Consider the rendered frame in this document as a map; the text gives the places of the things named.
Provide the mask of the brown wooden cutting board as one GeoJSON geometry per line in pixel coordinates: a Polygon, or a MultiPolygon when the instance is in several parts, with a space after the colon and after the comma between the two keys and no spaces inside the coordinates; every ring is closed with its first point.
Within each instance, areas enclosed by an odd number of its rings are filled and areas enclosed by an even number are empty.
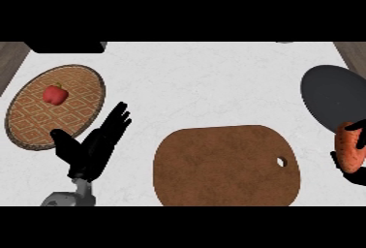
{"type": "Polygon", "coordinates": [[[181,129],[159,143],[153,186],[163,205],[287,206],[299,190],[293,150],[261,125],[181,129]]]}

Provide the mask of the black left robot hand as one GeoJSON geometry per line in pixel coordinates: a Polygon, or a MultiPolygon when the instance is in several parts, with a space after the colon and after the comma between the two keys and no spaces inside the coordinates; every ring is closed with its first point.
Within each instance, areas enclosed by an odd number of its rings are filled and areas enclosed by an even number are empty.
{"type": "Polygon", "coordinates": [[[67,177],[91,182],[101,174],[115,145],[131,123],[126,103],[119,102],[110,111],[101,126],[78,142],[61,129],[50,131],[56,145],[56,155],[69,164],[67,177]]]}

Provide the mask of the dark grey round pan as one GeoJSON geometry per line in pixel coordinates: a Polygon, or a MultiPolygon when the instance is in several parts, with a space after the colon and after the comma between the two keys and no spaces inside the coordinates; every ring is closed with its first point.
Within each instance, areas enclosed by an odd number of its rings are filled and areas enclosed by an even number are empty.
{"type": "Polygon", "coordinates": [[[366,79],[348,69],[312,67],[302,75],[299,93],[309,114],[330,132],[343,122],[366,119],[366,79]]]}

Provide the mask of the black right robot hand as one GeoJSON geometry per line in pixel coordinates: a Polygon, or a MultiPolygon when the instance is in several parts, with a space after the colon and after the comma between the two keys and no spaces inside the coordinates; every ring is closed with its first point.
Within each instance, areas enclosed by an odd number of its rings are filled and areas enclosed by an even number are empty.
{"type": "MultiPolygon", "coordinates": [[[[357,121],[355,123],[351,122],[351,125],[348,125],[345,127],[345,129],[348,131],[361,130],[357,145],[355,145],[355,147],[358,149],[361,149],[362,147],[366,147],[366,119],[357,121]]],[[[366,167],[362,167],[362,165],[361,165],[357,172],[346,173],[346,172],[343,172],[343,170],[340,169],[340,166],[339,166],[339,162],[337,162],[337,158],[336,158],[336,150],[333,150],[330,152],[330,156],[331,156],[336,168],[340,170],[342,177],[346,179],[346,181],[355,185],[366,187],[366,167]]]]}

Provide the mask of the black appliance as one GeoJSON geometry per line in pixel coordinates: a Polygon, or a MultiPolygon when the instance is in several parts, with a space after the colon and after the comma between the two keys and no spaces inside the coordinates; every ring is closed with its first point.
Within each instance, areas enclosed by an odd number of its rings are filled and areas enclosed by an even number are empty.
{"type": "Polygon", "coordinates": [[[25,42],[36,53],[103,53],[106,42],[25,42]]]}

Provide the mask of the round woven brown placemat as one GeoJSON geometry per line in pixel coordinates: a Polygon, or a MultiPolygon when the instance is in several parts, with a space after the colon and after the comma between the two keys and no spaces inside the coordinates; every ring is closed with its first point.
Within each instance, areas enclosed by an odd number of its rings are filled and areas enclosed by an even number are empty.
{"type": "Polygon", "coordinates": [[[11,143],[25,150],[51,149],[53,129],[76,138],[98,115],[104,97],[104,82],[89,67],[69,64],[42,72],[23,85],[7,107],[4,130],[11,143]],[[42,92],[57,84],[67,98],[54,106],[42,101],[42,92]]]}

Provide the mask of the red bell pepper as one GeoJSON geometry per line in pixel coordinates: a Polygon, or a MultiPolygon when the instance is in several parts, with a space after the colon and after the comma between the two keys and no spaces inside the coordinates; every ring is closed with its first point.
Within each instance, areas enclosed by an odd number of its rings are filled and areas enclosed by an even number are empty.
{"type": "Polygon", "coordinates": [[[42,92],[42,101],[53,106],[58,106],[69,96],[67,91],[58,83],[50,85],[42,92]]]}

